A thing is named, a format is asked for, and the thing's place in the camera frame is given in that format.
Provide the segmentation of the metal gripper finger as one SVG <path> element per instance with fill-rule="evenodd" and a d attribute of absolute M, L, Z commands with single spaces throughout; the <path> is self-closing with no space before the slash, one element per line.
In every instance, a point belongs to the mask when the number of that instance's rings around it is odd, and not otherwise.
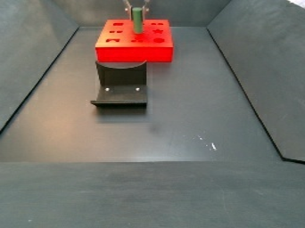
<path fill-rule="evenodd" d="M 150 4 L 150 0 L 144 0 L 144 4 L 142 6 L 143 13 L 148 12 L 148 4 Z"/>
<path fill-rule="evenodd" d="M 123 0 L 126 6 L 126 12 L 128 15 L 128 19 L 132 20 L 132 5 L 130 4 L 128 0 Z"/>

